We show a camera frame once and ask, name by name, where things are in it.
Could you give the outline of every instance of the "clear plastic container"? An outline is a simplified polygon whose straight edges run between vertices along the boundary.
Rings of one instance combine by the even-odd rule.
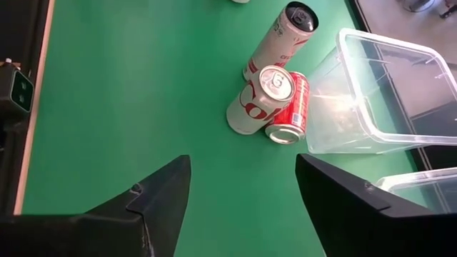
[[[387,176],[375,186],[434,213],[457,213],[457,168]]]
[[[311,153],[385,153],[457,145],[457,90],[433,49],[353,29],[308,77]],[[446,109],[434,126],[421,117]]]

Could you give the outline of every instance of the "silver can lid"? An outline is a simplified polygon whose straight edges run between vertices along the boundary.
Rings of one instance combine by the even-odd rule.
[[[292,126],[269,125],[265,133],[271,140],[281,144],[296,143],[304,138],[304,133]]]
[[[292,99],[295,85],[285,69],[274,65],[266,66],[260,71],[258,79],[262,89],[271,98],[278,101]]]

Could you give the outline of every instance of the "red soda can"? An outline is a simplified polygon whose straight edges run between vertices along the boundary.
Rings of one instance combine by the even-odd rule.
[[[245,80],[265,66],[284,67],[318,25],[317,15],[307,5],[297,1],[288,3],[249,59],[243,70]]]
[[[243,135],[255,133],[290,104],[294,92],[289,72],[273,65],[263,68],[227,108],[229,126]]]
[[[305,138],[306,118],[308,116],[309,83],[306,77],[292,71],[295,94],[291,104],[273,118],[265,128],[265,133],[276,143],[290,144]]]

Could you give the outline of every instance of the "green table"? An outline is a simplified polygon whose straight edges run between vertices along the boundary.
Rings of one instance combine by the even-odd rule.
[[[304,2],[320,27],[287,68],[309,74],[354,25],[343,0]],[[57,1],[23,213],[87,211],[190,154],[176,256],[322,256],[294,174],[306,143],[241,136],[225,117],[286,3]],[[406,153],[320,158],[370,181],[414,170]]]

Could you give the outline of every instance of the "black can lid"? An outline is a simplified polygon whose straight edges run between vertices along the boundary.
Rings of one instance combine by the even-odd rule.
[[[287,19],[298,29],[313,32],[319,25],[316,13],[307,5],[292,1],[286,6]]]

